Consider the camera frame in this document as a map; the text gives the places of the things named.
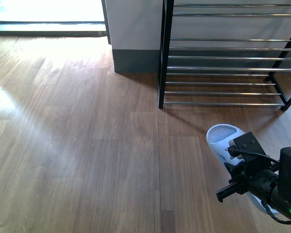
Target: black metal frame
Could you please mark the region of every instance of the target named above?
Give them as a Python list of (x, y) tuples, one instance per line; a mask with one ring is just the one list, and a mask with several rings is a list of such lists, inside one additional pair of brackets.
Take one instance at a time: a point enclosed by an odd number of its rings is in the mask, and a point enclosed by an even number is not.
[[(197, 104), (197, 105), (231, 105), (231, 106), (238, 106), (238, 105), (261, 105), (261, 106), (280, 106), (282, 111), (286, 111), (291, 106), (291, 97), (288, 99), (284, 95), (279, 83), (275, 78), (276, 72), (290, 72), (291, 68), (279, 68), (283, 61), (291, 60), (291, 58), (286, 58), (288, 53), (291, 51), (291, 38), (289, 40), (276, 40), (276, 39), (196, 39), (196, 38), (171, 38), (171, 29), (172, 29), (172, 19), (173, 17), (291, 17), (291, 14), (205, 14), (205, 13), (174, 13), (174, 7), (193, 7), (193, 8), (291, 8), (291, 5), (286, 4), (260, 4), (260, 5), (244, 5), (244, 4), (174, 4), (174, 0), (163, 0), (163, 7), (162, 7), (162, 30), (161, 30), (161, 46), (160, 46), (160, 59), (159, 59), (159, 71), (158, 71), (158, 83), (159, 83), (159, 108), (163, 108), (164, 104)], [(250, 42), (287, 42), (284, 48), (270, 48), (270, 49), (259, 49), (259, 48), (193, 48), (193, 47), (170, 47), (170, 40), (177, 40), (177, 41), (250, 41)], [(173, 59), (177, 58), (181, 59), (184, 58), (183, 56), (169, 56), (169, 50), (177, 49), (177, 50), (278, 50), (281, 51), (281, 54), (277, 58), (261, 58), (261, 57), (213, 57), (213, 59), (235, 59), (235, 60), (274, 60), (275, 63), (272, 68), (223, 68), (223, 67), (183, 67), (183, 66), (168, 66), (168, 58)], [(212, 59), (212, 57), (197, 57), (191, 56), (187, 57), (187, 59)], [(239, 74), (231, 74), (231, 76), (246, 76), (247, 74), (243, 74), (244, 71), (249, 72), (258, 72), (258, 71), (269, 71), (268, 74), (260, 75), (260, 74), (248, 74), (249, 76), (263, 76), (265, 77), (266, 81), (271, 81), (273, 83), (274, 88), (276, 89), (277, 93), (279, 94), (282, 104), (254, 104), (254, 103), (198, 103), (198, 102), (164, 102), (165, 94), (180, 94), (180, 95), (204, 95), (207, 93), (202, 92), (165, 92), (166, 88), (166, 76), (168, 74), (179, 74), (172, 72), (174, 70), (185, 70), (189, 71), (190, 75), (206, 75), (205, 73), (196, 74), (191, 73), (193, 70), (224, 70), (224, 71), (240, 71)]]

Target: metal shoe rack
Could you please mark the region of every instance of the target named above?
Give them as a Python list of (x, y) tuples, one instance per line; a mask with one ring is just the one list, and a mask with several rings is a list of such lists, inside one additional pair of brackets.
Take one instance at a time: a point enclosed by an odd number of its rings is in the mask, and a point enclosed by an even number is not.
[[(180, 9), (178, 12), (174, 12), (174, 8)], [(227, 11), (234, 10), (237, 13), (226, 13)], [(291, 4), (176, 4), (174, 0), (163, 0), (162, 11), (162, 32), (161, 32), (161, 52), (159, 63), (159, 108), (163, 108), (164, 104), (193, 104), (193, 105), (261, 105), (261, 106), (278, 106), (281, 110), (286, 111), (291, 106), (291, 97), (286, 98), (282, 91), (275, 74), (277, 73), (289, 73), (291, 67), (280, 68), (282, 62), (291, 62), (291, 57), (287, 56), (291, 54), (291, 37), (289, 39), (238, 39), (229, 38), (180, 38), (171, 37), (172, 34), (172, 21), (173, 17), (216, 17), (216, 18), (291, 18), (291, 13), (260, 13), (260, 9), (291, 9)], [(172, 42), (189, 42), (200, 43), (205, 42), (213, 44), (211, 47), (199, 47), (199, 46), (170, 46)], [(239, 42), (246, 43), (246, 45), (252, 45), (255, 42), (265, 43), (267, 46), (263, 48), (256, 48), (252, 46), (247, 47), (218, 47), (218, 43), (228, 42), (237, 44)], [(281, 44), (282, 46), (273, 47), (273, 44)], [(255, 61), (259, 64), (257, 67), (246, 66), (246, 62)], [(261, 67), (263, 62), (267, 61), (267, 67)], [(242, 63), (242, 67), (231, 67), (230, 65)], [(200, 78), (209, 78), (209, 81), (199, 82)], [(237, 82), (227, 82), (227, 77), (233, 79), (237, 78)], [(257, 83), (248, 83), (245, 80), (252, 80), (260, 78)], [(245, 90), (251, 90), (255, 87), (262, 88), (262, 90), (272, 91), (270, 93), (261, 92), (230, 92), (226, 90), (235, 90), (234, 87), (245, 87)], [(201, 88), (202, 91), (193, 89), (196, 87)], [(203, 91), (205, 87), (213, 87), (218, 90), (222, 88), (223, 91)], [(172, 100), (166, 100), (166, 96), (172, 96)], [(250, 102), (250, 103), (237, 103), (233, 101), (228, 102), (200, 102), (200, 101), (181, 101), (177, 100), (178, 97), (193, 97), (192, 100), (203, 100), (205, 96), (214, 97), (219, 96), (227, 97), (228, 100), (234, 100), (234, 96), (241, 96), (242, 99), (249, 97), (263, 98), (268, 100), (269, 97), (277, 97), (278, 101), (271, 100), (266, 103)]]

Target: wooden floor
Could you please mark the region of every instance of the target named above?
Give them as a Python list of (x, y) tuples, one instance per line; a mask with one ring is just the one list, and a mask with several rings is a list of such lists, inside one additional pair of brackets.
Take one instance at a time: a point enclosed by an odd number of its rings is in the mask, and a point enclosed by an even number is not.
[[(291, 91), (291, 77), (285, 87)], [(0, 37), (0, 233), (291, 233), (206, 143), (219, 123), (278, 159), (291, 108), (157, 108), (155, 74), (117, 74), (106, 38)]]

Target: white wall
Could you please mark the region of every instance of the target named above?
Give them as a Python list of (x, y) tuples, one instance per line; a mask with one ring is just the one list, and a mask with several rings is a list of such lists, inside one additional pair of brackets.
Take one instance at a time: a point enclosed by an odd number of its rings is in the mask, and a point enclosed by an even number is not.
[[(222, 3), (220, 0), (177, 0), (178, 3)], [(230, 0), (224, 3), (259, 4), (259, 0)], [(291, 4), (291, 0), (265, 0), (262, 3)], [(116, 50), (158, 50), (160, 44), (162, 0), (106, 0), (110, 35), (113, 49)], [(174, 11), (183, 12), (184, 8)], [(194, 9), (204, 12), (235, 12), (235, 9)], [(238, 9), (245, 13), (248, 9)], [(249, 10), (249, 12), (276, 13), (276, 9)], [(281, 9), (281, 13), (291, 10)], [(174, 17), (172, 36), (198, 38), (278, 38), (291, 36), (291, 18), (217, 18), (217, 17)], [(173, 45), (193, 45), (177, 42)], [(208, 42), (199, 46), (208, 46)]]
[(161, 0), (106, 0), (112, 48), (159, 50)]

